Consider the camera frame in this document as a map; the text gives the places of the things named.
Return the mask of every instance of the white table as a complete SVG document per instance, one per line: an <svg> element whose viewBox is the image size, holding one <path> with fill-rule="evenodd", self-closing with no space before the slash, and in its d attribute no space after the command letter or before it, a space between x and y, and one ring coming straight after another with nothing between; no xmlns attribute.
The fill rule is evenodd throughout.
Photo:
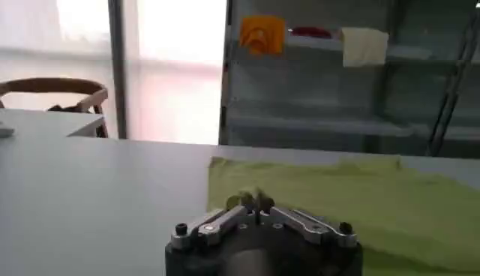
<svg viewBox="0 0 480 276"><path fill-rule="evenodd" d="M205 211L212 156L321 165L363 154L80 137L0 139L0 275L163 275L173 226ZM402 161L480 188L480 161Z"/></svg>
<svg viewBox="0 0 480 276"><path fill-rule="evenodd" d="M91 136L104 123L98 114L0 109L0 122L13 128L17 139Z"/></svg>

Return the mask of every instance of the metal pole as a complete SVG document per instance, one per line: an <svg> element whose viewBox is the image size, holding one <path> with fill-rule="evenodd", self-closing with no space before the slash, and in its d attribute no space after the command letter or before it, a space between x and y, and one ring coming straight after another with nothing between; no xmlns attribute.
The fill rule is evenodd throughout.
<svg viewBox="0 0 480 276"><path fill-rule="evenodd" d="M117 115L118 138L127 139L127 107L125 93L125 38L123 20L123 0L109 0L110 41L112 46L113 82L115 86L115 108Z"/></svg>

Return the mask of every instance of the black screw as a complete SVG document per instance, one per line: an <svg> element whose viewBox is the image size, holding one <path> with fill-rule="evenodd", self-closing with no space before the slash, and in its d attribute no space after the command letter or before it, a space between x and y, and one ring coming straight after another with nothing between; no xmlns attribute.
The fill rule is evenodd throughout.
<svg viewBox="0 0 480 276"><path fill-rule="evenodd" d="M188 231L188 226L187 224L185 223L179 223L175 226L175 233L178 235L178 236L185 236L187 235L187 231Z"/></svg>
<svg viewBox="0 0 480 276"><path fill-rule="evenodd" d="M352 235L353 227L350 223L342 222L340 223L340 232L344 235Z"/></svg>

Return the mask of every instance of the red object on shelf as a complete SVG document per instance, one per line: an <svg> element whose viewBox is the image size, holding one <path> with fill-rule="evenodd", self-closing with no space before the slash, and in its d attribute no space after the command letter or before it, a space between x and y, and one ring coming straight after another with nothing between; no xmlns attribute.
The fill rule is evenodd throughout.
<svg viewBox="0 0 480 276"><path fill-rule="evenodd" d="M317 27L296 27L289 31L290 34L301 37L332 38L330 31Z"/></svg>

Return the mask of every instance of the yellow object on shelf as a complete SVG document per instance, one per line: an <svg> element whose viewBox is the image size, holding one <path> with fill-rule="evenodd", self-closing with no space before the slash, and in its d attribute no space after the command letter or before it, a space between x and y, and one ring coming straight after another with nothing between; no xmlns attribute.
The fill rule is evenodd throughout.
<svg viewBox="0 0 480 276"><path fill-rule="evenodd" d="M372 28L342 28L343 66L384 65L389 34Z"/></svg>
<svg viewBox="0 0 480 276"><path fill-rule="evenodd" d="M249 16L241 24L240 45L250 54L279 55L284 50L285 21L275 16Z"/></svg>

